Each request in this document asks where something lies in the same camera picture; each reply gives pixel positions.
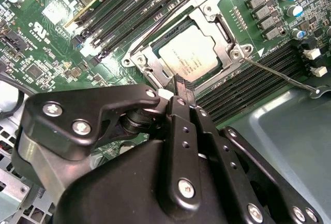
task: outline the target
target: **silver screw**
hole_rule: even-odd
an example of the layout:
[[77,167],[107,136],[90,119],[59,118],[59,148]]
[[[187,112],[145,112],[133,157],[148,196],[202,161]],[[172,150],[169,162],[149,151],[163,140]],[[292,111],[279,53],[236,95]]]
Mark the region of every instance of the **silver screw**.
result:
[[306,212],[307,212],[307,215],[314,221],[314,222],[317,222],[317,217],[316,215],[314,214],[314,212],[309,209],[309,208],[306,208]]
[[42,107],[43,112],[51,117],[58,117],[63,113],[62,108],[54,103],[46,104]]
[[200,109],[200,113],[203,117],[206,117],[207,116],[207,113],[206,111],[204,111],[203,109]]
[[247,209],[253,220],[255,220],[257,223],[263,222],[263,216],[258,207],[256,207],[254,204],[249,203]]
[[298,220],[300,220],[302,222],[306,221],[304,214],[298,207],[293,207],[293,212],[294,212],[296,218],[298,218]]
[[185,179],[179,180],[178,189],[185,198],[192,198],[194,196],[193,185]]
[[184,100],[181,99],[181,98],[178,98],[177,101],[178,101],[178,103],[179,103],[180,105],[185,106],[185,104],[186,104],[186,102],[184,102]]
[[140,64],[140,65],[144,65],[146,64],[146,60],[144,57],[140,56],[137,58],[137,62]]
[[150,89],[146,90],[146,94],[150,97],[156,97],[155,93]]
[[72,124],[72,130],[78,135],[87,135],[91,132],[91,126],[84,121],[77,121]]
[[230,134],[232,137],[234,137],[234,138],[237,137],[237,134],[236,134],[232,129],[229,129],[228,131],[229,131],[229,134]]

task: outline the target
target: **gray metal panel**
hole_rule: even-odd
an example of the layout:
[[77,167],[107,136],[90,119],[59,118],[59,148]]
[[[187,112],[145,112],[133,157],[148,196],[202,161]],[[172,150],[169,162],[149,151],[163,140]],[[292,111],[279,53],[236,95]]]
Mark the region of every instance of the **gray metal panel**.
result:
[[231,125],[319,211],[324,223],[331,223],[330,123],[331,93],[312,100],[307,91],[293,88]]

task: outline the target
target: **green circuit board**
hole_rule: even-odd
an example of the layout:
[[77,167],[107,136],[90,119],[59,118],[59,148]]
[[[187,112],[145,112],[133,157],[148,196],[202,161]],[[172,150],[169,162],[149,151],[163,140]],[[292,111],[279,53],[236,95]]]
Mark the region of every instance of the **green circuit board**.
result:
[[[148,19],[139,28],[133,29],[111,56],[98,65],[91,65],[93,56],[82,53],[81,46],[71,43],[77,30],[65,27],[90,1],[92,0],[24,0],[21,3],[11,3],[9,0],[0,0],[0,32],[2,35],[9,32],[19,36],[22,48],[17,52],[5,42],[0,42],[0,61],[6,65],[6,73],[36,92],[148,83],[135,67],[124,68],[121,60],[132,42],[153,26],[156,19]],[[88,11],[102,1],[104,0],[97,0]],[[255,15],[261,6],[252,8],[249,6],[250,1],[221,0],[219,8],[237,41],[253,45],[254,60],[258,61],[293,39],[291,33],[295,28],[304,30],[305,36],[315,38],[322,55],[325,58],[331,57],[331,37],[328,36],[331,35],[331,29],[328,29],[331,0],[265,0],[271,3],[269,8],[274,11],[273,17],[278,21],[277,35],[271,38],[266,37],[269,31],[261,30],[259,24],[262,20],[257,20]],[[287,9],[291,5],[302,6],[304,13],[299,17],[288,17]],[[138,21],[138,18],[128,16],[118,18],[128,22],[127,25]],[[243,63],[237,72],[247,66]],[[146,137],[140,137],[137,143],[145,139]],[[118,153],[119,145],[114,144],[111,148],[114,154],[110,153],[109,158]]]
[[[297,0],[297,4],[305,9],[299,18],[284,14],[292,2],[274,1],[279,19],[283,22],[283,32],[272,40],[266,40],[261,35],[252,11],[247,7],[247,0],[220,2],[220,9],[238,41],[253,44],[253,56],[256,59],[288,42],[291,30],[313,17],[316,17],[316,21],[308,25],[308,34],[314,35],[318,31],[321,34],[317,37],[319,46],[328,45],[329,37],[325,31],[330,22],[331,0]],[[133,32],[111,58],[92,67],[88,64],[91,57],[84,57],[70,43],[74,32],[64,28],[74,14],[84,7],[81,0],[25,0],[21,4],[0,0],[0,3],[0,19],[6,22],[5,28],[13,30],[27,44],[27,49],[21,55],[14,54],[9,47],[0,44],[1,60],[8,66],[9,75],[37,92],[146,82],[137,70],[123,68],[119,62],[125,49],[141,30]],[[85,71],[71,71],[82,66],[81,63],[86,66]]]

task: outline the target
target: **black metal bracket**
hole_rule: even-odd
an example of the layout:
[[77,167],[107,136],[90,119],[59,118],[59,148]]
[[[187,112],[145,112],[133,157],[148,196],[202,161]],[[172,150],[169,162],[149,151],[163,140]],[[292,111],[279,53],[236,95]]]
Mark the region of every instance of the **black metal bracket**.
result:
[[[54,224],[99,224],[109,219],[114,223],[315,223],[307,210],[323,223],[235,129],[219,132],[202,108],[192,107],[191,91],[185,85],[175,81],[180,96],[169,101],[146,85],[39,94],[27,101],[19,136],[24,132],[67,161],[83,160],[95,147],[114,140],[151,134],[144,144],[75,178],[64,189]],[[45,114],[43,107],[49,103],[63,112]],[[74,132],[76,121],[85,121],[91,131]],[[13,164],[31,173],[33,165],[19,156],[19,145],[20,140]]]
[[[68,160],[81,160],[96,146],[114,138],[121,115],[134,109],[154,108],[159,96],[147,85],[128,85],[37,94],[25,104],[21,126],[33,140]],[[60,106],[60,116],[43,112],[46,104]],[[84,121],[91,127],[87,135],[74,132],[72,125]]]

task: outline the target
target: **screw hole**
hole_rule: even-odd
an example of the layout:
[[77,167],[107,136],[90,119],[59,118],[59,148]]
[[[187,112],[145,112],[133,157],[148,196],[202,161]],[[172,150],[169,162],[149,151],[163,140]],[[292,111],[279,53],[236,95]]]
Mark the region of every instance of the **screw hole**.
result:
[[183,106],[186,105],[186,102],[185,102],[183,99],[181,99],[181,98],[178,98],[177,101],[178,101],[178,103],[179,103],[180,105],[183,105]]
[[150,96],[150,97],[156,97],[155,93],[154,93],[152,90],[150,90],[150,89],[147,89],[147,90],[146,90],[146,94],[147,94],[148,96]]
[[21,193],[25,193],[26,190],[27,190],[27,189],[26,189],[25,187],[22,187],[22,188],[20,189]]
[[130,64],[130,60],[125,59],[125,60],[124,60],[124,64],[125,64],[125,65],[129,65],[129,64]]
[[233,169],[235,169],[235,170],[237,169],[237,165],[234,162],[231,162],[230,165]]
[[252,50],[252,47],[246,47],[246,48],[245,48],[245,51],[246,51],[246,52],[250,52],[251,50]]
[[190,145],[186,141],[182,143],[182,146],[186,149],[190,148]]

